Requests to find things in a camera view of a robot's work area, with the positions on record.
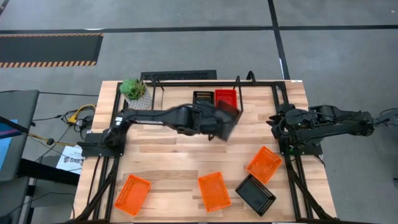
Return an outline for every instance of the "potted plant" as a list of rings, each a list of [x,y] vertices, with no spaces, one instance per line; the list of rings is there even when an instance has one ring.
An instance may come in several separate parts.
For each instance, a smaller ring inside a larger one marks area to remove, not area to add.
[[[152,103],[148,87],[143,81],[138,79],[124,80],[119,89],[129,104],[129,108],[144,110]]]

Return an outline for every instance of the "wooden table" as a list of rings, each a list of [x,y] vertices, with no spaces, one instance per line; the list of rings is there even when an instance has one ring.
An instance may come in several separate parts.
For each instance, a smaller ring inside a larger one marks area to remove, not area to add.
[[[102,84],[92,127],[94,133],[101,133],[102,130],[109,128],[117,84],[117,81],[105,81]],[[286,81],[286,87],[290,103],[298,108],[307,109],[308,102],[303,83]],[[192,91],[213,91],[215,88],[182,86],[164,87],[164,89],[163,92],[160,88],[156,91],[155,110],[166,110],[183,103],[192,103]],[[131,126],[127,134],[126,149],[119,163],[114,201],[130,174],[152,182],[152,188],[138,216],[132,217],[113,207],[111,222],[294,221],[284,163],[266,184],[277,200],[263,217],[259,217],[235,193],[235,188],[249,174],[245,167],[261,146],[267,146],[279,154],[278,143],[272,136],[271,127],[266,124],[268,117],[275,114],[271,88],[243,86],[242,93],[244,113],[228,142],[219,139],[208,141],[207,136],[184,136],[162,126]],[[86,206],[96,160],[97,158],[93,157],[84,161],[74,203],[76,215]],[[323,165],[314,156],[302,156],[302,160],[309,191],[326,212],[335,216]],[[101,166],[98,166],[91,197],[98,186],[100,169]],[[223,174],[232,204],[222,210],[207,213],[197,180],[200,176],[217,171]],[[303,198],[298,189],[297,192],[301,214],[305,217]],[[107,194],[105,192],[102,199],[100,218],[104,217]]]

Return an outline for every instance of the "small black basket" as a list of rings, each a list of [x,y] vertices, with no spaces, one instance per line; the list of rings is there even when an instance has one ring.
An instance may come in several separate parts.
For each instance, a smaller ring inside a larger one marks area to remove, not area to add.
[[[200,103],[201,101],[205,101],[207,103],[211,103],[214,105],[214,92],[212,91],[194,91],[193,92],[193,104]]]
[[[248,175],[235,191],[259,216],[263,216],[276,200],[276,197],[252,175]]]

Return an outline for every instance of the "white paper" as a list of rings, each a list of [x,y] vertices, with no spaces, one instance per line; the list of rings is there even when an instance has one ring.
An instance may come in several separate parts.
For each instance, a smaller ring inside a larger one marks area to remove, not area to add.
[[[63,169],[75,174],[80,174],[83,165],[83,158],[81,157],[81,148],[79,146],[71,147],[65,146],[63,148],[62,156],[57,164],[57,169]]]

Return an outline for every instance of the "orange plastic basket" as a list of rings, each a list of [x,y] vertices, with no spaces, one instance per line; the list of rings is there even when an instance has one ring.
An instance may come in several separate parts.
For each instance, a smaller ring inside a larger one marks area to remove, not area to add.
[[[266,184],[281,163],[282,159],[279,159],[277,154],[273,153],[265,146],[262,146],[246,169],[256,179]]]
[[[221,172],[199,177],[198,182],[207,212],[214,212],[231,205]]]
[[[130,175],[120,192],[114,206],[136,216],[150,189],[150,182]]]

